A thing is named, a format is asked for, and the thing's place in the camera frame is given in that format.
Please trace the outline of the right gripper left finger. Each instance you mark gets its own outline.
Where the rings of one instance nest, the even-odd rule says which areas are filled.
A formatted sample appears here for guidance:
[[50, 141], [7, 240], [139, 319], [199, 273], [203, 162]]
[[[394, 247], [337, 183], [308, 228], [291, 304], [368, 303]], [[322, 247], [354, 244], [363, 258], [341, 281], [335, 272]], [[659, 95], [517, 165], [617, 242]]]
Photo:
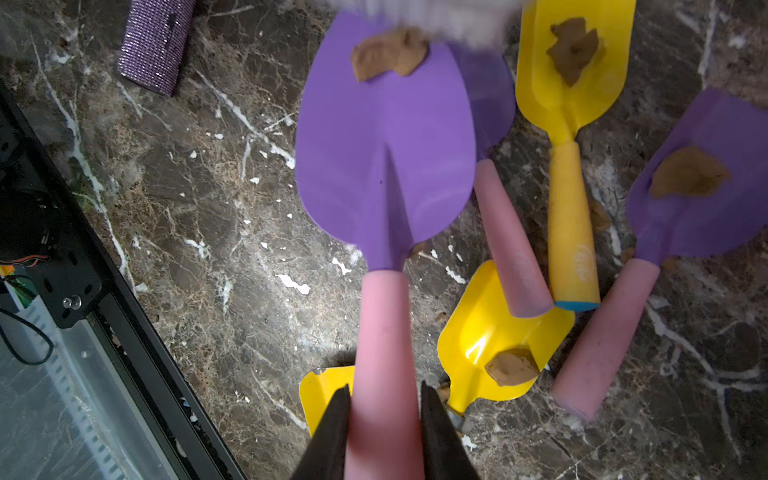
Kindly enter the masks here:
[[337, 389], [291, 476], [292, 480], [344, 478], [350, 409], [349, 387]]

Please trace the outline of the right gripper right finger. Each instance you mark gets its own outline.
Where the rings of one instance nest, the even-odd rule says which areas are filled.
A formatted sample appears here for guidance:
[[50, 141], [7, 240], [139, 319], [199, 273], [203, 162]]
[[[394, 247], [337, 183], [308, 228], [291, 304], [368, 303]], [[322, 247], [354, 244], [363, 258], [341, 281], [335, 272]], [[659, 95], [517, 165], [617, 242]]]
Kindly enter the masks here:
[[437, 391], [420, 386], [424, 472], [427, 480], [478, 480]]

